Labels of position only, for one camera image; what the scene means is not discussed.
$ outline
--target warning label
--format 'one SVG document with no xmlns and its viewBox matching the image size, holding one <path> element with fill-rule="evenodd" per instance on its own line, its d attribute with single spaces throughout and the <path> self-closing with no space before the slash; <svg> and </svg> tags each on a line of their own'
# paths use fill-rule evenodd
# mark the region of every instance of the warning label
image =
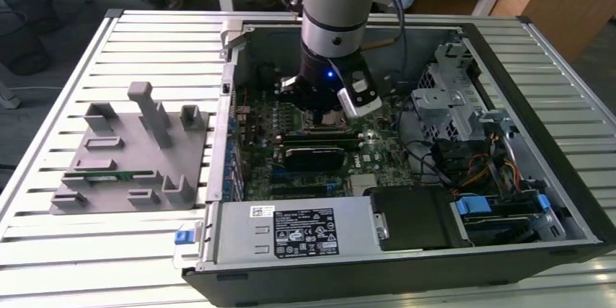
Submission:
<svg viewBox="0 0 616 308">
<path fill-rule="evenodd" d="M 332 208 L 276 211 L 273 230 L 278 259 L 338 254 Z"/>
</svg>

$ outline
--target red wire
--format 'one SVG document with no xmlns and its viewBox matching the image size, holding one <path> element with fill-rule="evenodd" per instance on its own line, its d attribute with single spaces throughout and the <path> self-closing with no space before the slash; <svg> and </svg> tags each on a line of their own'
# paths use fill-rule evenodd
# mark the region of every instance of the red wire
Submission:
<svg viewBox="0 0 616 308">
<path fill-rule="evenodd" d="M 474 156 L 470 158 L 470 161 L 469 161 L 469 171 L 466 172 L 468 175 L 470 175 L 470 171 L 472 171 L 472 162 L 474 161 L 474 159 L 481 158 L 481 157 L 486 157 L 486 156 L 488 156 L 486 153 L 481 153 L 481 154 L 474 155 Z"/>
</svg>

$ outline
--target floor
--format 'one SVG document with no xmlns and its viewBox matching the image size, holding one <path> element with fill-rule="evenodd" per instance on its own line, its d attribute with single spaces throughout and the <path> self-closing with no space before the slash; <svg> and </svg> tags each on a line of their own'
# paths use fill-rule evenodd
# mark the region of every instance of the floor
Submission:
<svg viewBox="0 0 616 308">
<path fill-rule="evenodd" d="M 242 0 L 242 11 L 257 10 L 256 4 L 264 0 Z M 54 8 L 62 19 L 64 28 L 41 37 L 42 44 L 52 55 L 53 65 L 32 76 L 13 76 L 0 65 L 1 80 L 9 88 L 52 87 L 17 89 L 14 93 L 22 101 L 17 110 L 0 109 L 0 164 L 17 165 L 60 93 L 84 49 L 94 34 L 106 9 L 153 9 L 140 0 L 54 0 Z M 189 9 L 217 10 L 214 0 L 193 0 Z M 573 62 L 573 68 L 589 84 L 612 111 L 616 112 L 616 24 L 605 25 L 604 30 L 588 45 L 582 55 Z M 10 171 L 0 169 L 0 189 L 8 182 Z"/>
</svg>

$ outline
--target blue latch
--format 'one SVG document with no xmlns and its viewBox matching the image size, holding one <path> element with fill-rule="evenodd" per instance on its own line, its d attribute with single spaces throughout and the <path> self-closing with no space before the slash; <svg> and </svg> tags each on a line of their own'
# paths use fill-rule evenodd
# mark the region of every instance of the blue latch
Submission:
<svg viewBox="0 0 616 308">
<path fill-rule="evenodd" d="M 537 195 L 537 200 L 538 204 L 541 205 L 541 208 L 544 211 L 549 210 L 549 207 L 552 207 L 552 204 L 549 203 L 548 196 L 544 194 Z"/>
<path fill-rule="evenodd" d="M 490 213 L 492 208 L 488 204 L 488 199 L 482 196 L 465 196 L 454 202 L 460 215 L 473 213 Z"/>
<path fill-rule="evenodd" d="M 189 245 L 194 243 L 194 230 L 177 230 L 174 232 L 174 244 Z"/>
</svg>

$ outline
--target metal bracket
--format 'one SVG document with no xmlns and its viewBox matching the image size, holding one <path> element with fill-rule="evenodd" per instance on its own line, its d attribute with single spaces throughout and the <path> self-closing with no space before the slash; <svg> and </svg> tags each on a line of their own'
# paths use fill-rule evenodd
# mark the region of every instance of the metal bracket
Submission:
<svg viewBox="0 0 616 308">
<path fill-rule="evenodd" d="M 245 31 L 250 32 L 253 28 L 246 28 Z M 220 43 L 222 44 L 222 50 L 220 51 L 220 57 L 228 59 L 229 52 L 233 47 L 238 46 L 245 42 L 244 37 L 244 21 L 232 19 L 222 22 L 222 29 L 220 31 Z"/>
</svg>

